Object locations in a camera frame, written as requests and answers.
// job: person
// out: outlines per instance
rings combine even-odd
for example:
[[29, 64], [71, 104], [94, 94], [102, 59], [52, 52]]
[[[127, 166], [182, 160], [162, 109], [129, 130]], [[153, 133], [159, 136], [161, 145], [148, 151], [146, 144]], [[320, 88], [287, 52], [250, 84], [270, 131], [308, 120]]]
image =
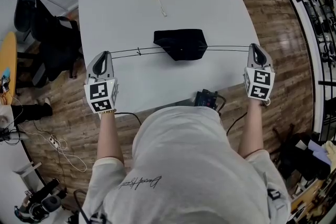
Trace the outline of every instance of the person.
[[208, 107], [156, 111], [133, 142], [126, 174], [114, 112], [101, 115], [97, 161], [79, 223], [286, 223], [288, 193], [263, 149], [261, 105], [249, 100], [238, 153]]
[[47, 116], [52, 116], [49, 98], [45, 99], [43, 105], [39, 105], [37, 100], [33, 105], [0, 105], [0, 130], [8, 128], [10, 132], [22, 122], [36, 121]]

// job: black cord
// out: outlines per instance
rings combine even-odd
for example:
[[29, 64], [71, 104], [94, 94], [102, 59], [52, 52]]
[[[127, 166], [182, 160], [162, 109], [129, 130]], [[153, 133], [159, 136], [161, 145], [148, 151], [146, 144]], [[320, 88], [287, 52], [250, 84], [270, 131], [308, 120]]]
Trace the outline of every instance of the black cord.
[[85, 213], [84, 213], [84, 211], [83, 211], [83, 209], [82, 209], [82, 207], [81, 207], [81, 205], [80, 205], [80, 203], [79, 203], [79, 201], [78, 201], [78, 199], [77, 199], [77, 193], [82, 193], [82, 194], [85, 194], [85, 195], [86, 195], [86, 192], [85, 192], [84, 190], [81, 190], [81, 189], [76, 189], [76, 190], [73, 192], [73, 197], [75, 198], [75, 202], [76, 202], [76, 204], [77, 204], [77, 206], [78, 206], [78, 209], [79, 209], [80, 213], [82, 214], [82, 216], [83, 216], [85, 222], [86, 222], [87, 224], [90, 224], [90, 221], [89, 221], [88, 217], [85, 215]]
[[[10, 133], [15, 133], [15, 132], [17, 132], [17, 133], [19, 134], [19, 139], [18, 139], [18, 141], [17, 141], [16, 143], [9, 143], [9, 142], [7, 142], [4, 136], [8, 136], [8, 135], [10, 135]], [[6, 143], [7, 145], [15, 146], [15, 145], [17, 145], [17, 144], [20, 142], [20, 131], [19, 131], [19, 130], [11, 130], [10, 132], [3, 133], [2, 136], [3, 136], [3, 139], [4, 139], [4, 141], [5, 141], [5, 143]]]
[[[208, 47], [248, 47], [248, 46], [208, 46]], [[114, 54], [117, 52], [126, 52], [126, 51], [136, 51], [137, 54], [133, 55], [126, 55], [126, 56], [119, 56], [119, 57], [112, 57], [112, 59], [119, 59], [119, 58], [125, 58], [125, 57], [132, 57], [132, 56], [141, 56], [141, 55], [149, 55], [149, 54], [167, 54], [170, 51], [157, 51], [157, 52], [148, 52], [148, 53], [141, 53], [140, 50], [146, 50], [146, 49], [163, 49], [163, 48], [170, 48], [170, 47], [156, 47], [156, 48], [137, 48], [137, 49], [130, 49], [130, 50], [119, 50], [119, 51], [109, 51], [108, 54]], [[249, 52], [248, 50], [232, 50], [232, 49], [199, 49], [199, 51], [241, 51], [241, 52]]]
[[118, 113], [115, 113], [115, 115], [124, 115], [124, 114], [128, 114], [128, 115], [133, 115], [136, 117], [136, 119], [138, 120], [138, 122], [140, 123], [140, 126], [141, 126], [141, 121], [139, 119], [139, 117], [137, 115], [135, 115], [134, 113], [131, 113], [131, 112], [118, 112]]
[[244, 113], [244, 115], [243, 116], [240, 116], [238, 119], [236, 119], [234, 122], [233, 122], [233, 124], [230, 126], [230, 128], [227, 130], [227, 132], [226, 132], [226, 135], [228, 135], [229, 134], [229, 131], [231, 130], [231, 128], [236, 124], [236, 122], [237, 121], [239, 121], [240, 119], [242, 119], [243, 117], [245, 117], [246, 116], [246, 114], [247, 114], [247, 112], [246, 113]]
[[36, 126], [36, 124], [35, 124], [35, 121], [33, 121], [33, 124], [34, 124], [34, 126], [35, 126], [36, 130], [38, 130], [39, 132], [48, 133], [48, 134], [50, 134], [50, 135], [54, 136], [52, 133], [50, 133], [50, 132], [48, 132], [48, 131], [45, 131], [45, 130], [40, 130], [40, 129], [39, 129], [37, 126]]
[[[57, 137], [56, 137], [55, 135], [53, 135], [52, 133], [50, 133], [49, 131], [40, 130], [40, 129], [36, 126], [35, 121], [33, 121], [33, 124], [34, 124], [36, 130], [38, 130], [39, 132], [45, 132], [45, 133], [48, 133], [48, 134], [50, 134], [52, 137], [54, 137], [54, 138], [57, 139]], [[65, 191], [66, 191], [66, 190], [67, 190], [67, 184], [65, 183], [65, 172], [64, 172], [64, 169], [63, 169], [63, 165], [61, 164], [61, 159], [60, 159], [60, 157], [59, 157], [59, 151], [58, 151], [58, 148], [56, 148], [56, 150], [57, 150], [58, 163], [59, 163], [59, 165], [60, 165], [60, 167], [61, 167], [61, 169], [62, 169], [62, 172], [63, 172], [63, 182], [64, 182]]]
[[225, 104], [226, 104], [226, 99], [225, 99], [223, 96], [219, 95], [219, 94], [217, 94], [217, 97], [223, 99], [223, 103], [222, 103], [222, 105], [221, 105], [220, 108], [217, 110], [217, 112], [218, 112], [218, 114], [219, 114], [219, 116], [220, 116], [220, 111], [221, 111], [221, 110], [223, 109], [223, 107], [225, 106]]
[[[213, 45], [213, 46], [199, 46], [200, 48], [206, 47], [237, 47], [237, 48], [248, 48], [249, 46], [235, 46], [235, 45]], [[129, 49], [129, 50], [116, 50], [116, 51], [109, 51], [109, 54], [116, 54], [117, 52], [126, 52], [126, 51], [139, 51], [139, 50], [152, 50], [152, 49], [170, 49], [171, 46], [163, 46], [163, 47], [150, 47], [150, 48], [137, 48], [137, 49]]]
[[65, 187], [65, 191], [66, 191], [68, 187], [67, 187], [67, 183], [65, 183], [65, 173], [64, 173], [63, 165], [61, 164], [61, 159], [59, 157], [58, 148], [56, 148], [56, 150], [57, 150], [57, 156], [58, 156], [58, 163], [59, 163], [59, 166], [61, 167], [62, 172], [63, 172], [63, 183], [64, 183], [64, 187]]

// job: black object on table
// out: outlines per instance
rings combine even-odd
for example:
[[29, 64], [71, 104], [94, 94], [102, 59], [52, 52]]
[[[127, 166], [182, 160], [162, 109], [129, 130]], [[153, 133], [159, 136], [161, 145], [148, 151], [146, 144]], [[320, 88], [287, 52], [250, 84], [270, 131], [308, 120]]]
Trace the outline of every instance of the black object on table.
[[162, 47], [175, 61], [199, 60], [208, 47], [200, 29], [155, 31], [154, 43]]

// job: cable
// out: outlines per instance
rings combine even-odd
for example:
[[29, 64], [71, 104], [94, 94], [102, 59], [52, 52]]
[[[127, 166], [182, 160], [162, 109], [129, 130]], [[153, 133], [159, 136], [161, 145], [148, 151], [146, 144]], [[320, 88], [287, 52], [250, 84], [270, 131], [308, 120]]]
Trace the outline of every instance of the cable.
[[221, 105], [220, 108], [217, 110], [217, 112], [218, 112], [218, 114], [219, 114], [219, 116], [220, 116], [220, 111], [221, 111], [221, 110], [223, 109], [223, 107], [225, 106], [225, 104], [226, 104], [226, 99], [225, 99], [223, 96], [219, 95], [219, 94], [217, 94], [217, 97], [223, 99], [223, 103], [222, 103], [222, 105]]
[[17, 145], [17, 144], [20, 142], [20, 131], [19, 131], [19, 130], [15, 130], [15, 129], [13, 129], [13, 130], [10, 130], [10, 131], [7, 132], [7, 133], [3, 133], [3, 134], [2, 134], [2, 136], [8, 136], [8, 135], [9, 135], [9, 139], [8, 139], [8, 140], [10, 140], [10, 139], [11, 139], [11, 137], [10, 137], [10, 133], [16, 133], [16, 132], [19, 134], [19, 138], [18, 138], [18, 141], [17, 141], [16, 143], [9, 143], [9, 142], [6, 141], [5, 137], [3, 137], [3, 139], [4, 139], [4, 141], [5, 141], [5, 143], [6, 143], [7, 145], [15, 146], [15, 145]]
[[137, 115], [135, 115], [134, 113], [131, 113], [131, 112], [118, 112], [118, 113], [115, 113], [115, 115], [122, 115], [122, 114], [128, 114], [128, 115], [133, 115], [136, 117], [136, 119], [138, 120], [138, 122], [140, 123], [140, 126], [141, 126], [141, 121], [139, 119], [139, 117]]
[[247, 112], [245, 112], [243, 116], [240, 116], [238, 119], [236, 119], [236, 120], [233, 122], [233, 124], [232, 124], [232, 125], [230, 126], [230, 128], [227, 130], [226, 135], [229, 134], [229, 131], [230, 131], [231, 128], [236, 124], [236, 122], [239, 121], [240, 119], [242, 119], [243, 117], [245, 117], [246, 114], [247, 114]]
[[[18, 125], [18, 126], [19, 126], [19, 127], [26, 133], [26, 134], [38, 134], [38, 135], [42, 136], [42, 137], [43, 137], [43, 138], [50, 144], [50, 146], [51, 146], [54, 150], [58, 151], [58, 149], [55, 148], [55, 147], [53, 146], [53, 144], [49, 141], [49, 139], [46, 139], [46, 138], [44, 137], [44, 135], [39, 134], [39, 133], [29, 133], [29, 132], [27, 132], [25, 129], [23, 129], [22, 126], [20, 126], [20, 125]], [[59, 152], [59, 153], [62, 154], [62, 155], [65, 157], [65, 159], [67, 159], [67, 161], [69, 162], [69, 164], [70, 164], [73, 168], [75, 168], [76, 170], [80, 171], [81, 173], [84, 173], [84, 172], [88, 169], [86, 163], [85, 163], [80, 157], [78, 157], [78, 156], [76, 156], [76, 155], [65, 154], [61, 148], [59, 148], [59, 149], [61, 150], [61, 152]], [[84, 169], [84, 170], [80, 170], [80, 169], [78, 169], [77, 167], [75, 167], [75, 166], [71, 163], [71, 161], [68, 159], [67, 156], [78, 158], [78, 159], [85, 165], [85, 169]]]
[[89, 221], [88, 217], [85, 215], [85, 213], [84, 213], [84, 211], [83, 211], [83, 209], [82, 209], [82, 207], [81, 207], [81, 205], [80, 205], [80, 203], [79, 203], [79, 201], [78, 201], [78, 199], [77, 199], [77, 193], [82, 193], [82, 194], [85, 194], [85, 195], [86, 195], [86, 192], [85, 192], [84, 190], [81, 190], [81, 189], [76, 189], [76, 190], [73, 192], [73, 197], [75, 198], [75, 202], [76, 202], [76, 204], [77, 204], [77, 206], [78, 206], [78, 209], [79, 209], [80, 213], [82, 214], [82, 216], [83, 216], [85, 222], [86, 222], [87, 224], [90, 224], [91, 222]]
[[[233, 49], [208, 49], [208, 47], [248, 47], [248, 46], [233, 46], [233, 45], [216, 45], [216, 46], [207, 46], [205, 49], [199, 49], [199, 51], [241, 51], [241, 52], [249, 52], [248, 50], [233, 50]], [[112, 57], [112, 59], [119, 59], [125, 57], [132, 57], [132, 56], [141, 56], [141, 55], [150, 55], [150, 54], [167, 54], [170, 51], [157, 51], [157, 52], [148, 52], [148, 53], [141, 53], [140, 50], [147, 50], [147, 49], [164, 49], [164, 48], [171, 48], [171, 47], [154, 47], [154, 48], [137, 48], [137, 49], [129, 49], [129, 50], [119, 50], [119, 51], [109, 51], [109, 54], [114, 54], [118, 52], [126, 52], [126, 51], [136, 51], [136, 54], [133, 55], [125, 55], [125, 56], [118, 56]]]
[[[249, 46], [237, 46], [237, 45], [212, 45], [212, 46], [199, 46], [199, 47], [206, 47], [206, 48], [211, 48], [211, 47], [237, 47], [237, 48], [246, 48]], [[109, 54], [116, 54], [119, 52], [126, 52], [126, 51], [138, 51], [138, 50], [152, 50], [152, 49], [168, 49], [168, 48], [172, 48], [171, 46], [160, 46], [160, 47], [150, 47], [150, 48], [137, 48], [137, 49], [129, 49], [129, 50], [117, 50], [117, 51], [109, 51]]]
[[[45, 133], [50, 134], [50, 136], [55, 137], [55, 136], [54, 136], [52, 133], [50, 133], [49, 131], [40, 130], [40, 129], [36, 126], [35, 121], [33, 121], [33, 124], [34, 124], [36, 130], [38, 130], [39, 132], [45, 132]], [[57, 148], [56, 150], [57, 150], [58, 163], [59, 163], [59, 165], [60, 165], [60, 167], [61, 167], [61, 169], [62, 169], [62, 172], [63, 172], [63, 182], [64, 182], [64, 186], [65, 186], [65, 188], [67, 189], [67, 183], [65, 182], [65, 172], [64, 172], [64, 169], [63, 169], [63, 165], [61, 164], [61, 159], [60, 159], [60, 157], [59, 157], [59, 151], [58, 151], [58, 148]]]

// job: power strip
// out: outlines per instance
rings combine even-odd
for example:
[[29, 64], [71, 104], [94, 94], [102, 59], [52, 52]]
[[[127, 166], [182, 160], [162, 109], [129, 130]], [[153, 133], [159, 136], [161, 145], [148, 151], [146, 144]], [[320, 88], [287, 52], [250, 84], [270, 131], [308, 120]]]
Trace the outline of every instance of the power strip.
[[51, 145], [53, 145], [54, 148], [61, 147], [59, 141], [55, 140], [52, 135], [50, 136], [49, 140], [50, 140]]

